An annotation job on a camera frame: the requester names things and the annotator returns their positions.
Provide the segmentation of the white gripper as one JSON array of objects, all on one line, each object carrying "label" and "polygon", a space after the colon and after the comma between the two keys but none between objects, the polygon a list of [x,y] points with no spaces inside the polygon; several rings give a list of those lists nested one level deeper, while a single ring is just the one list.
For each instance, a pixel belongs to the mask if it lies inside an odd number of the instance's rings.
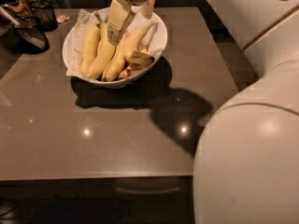
[{"label": "white gripper", "polygon": [[[140,2],[139,8],[144,18],[152,17],[156,0],[131,0]],[[135,13],[132,11],[132,4],[128,0],[112,0],[109,7],[107,20],[107,37],[108,41],[117,46],[125,30],[135,18]]]}]

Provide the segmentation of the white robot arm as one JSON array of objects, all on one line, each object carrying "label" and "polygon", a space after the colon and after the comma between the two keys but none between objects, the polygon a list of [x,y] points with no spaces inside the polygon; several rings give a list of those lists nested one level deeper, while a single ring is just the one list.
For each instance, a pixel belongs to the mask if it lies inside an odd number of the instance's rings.
[{"label": "white robot arm", "polygon": [[260,78],[201,134],[195,223],[299,224],[298,0],[207,2]]}]

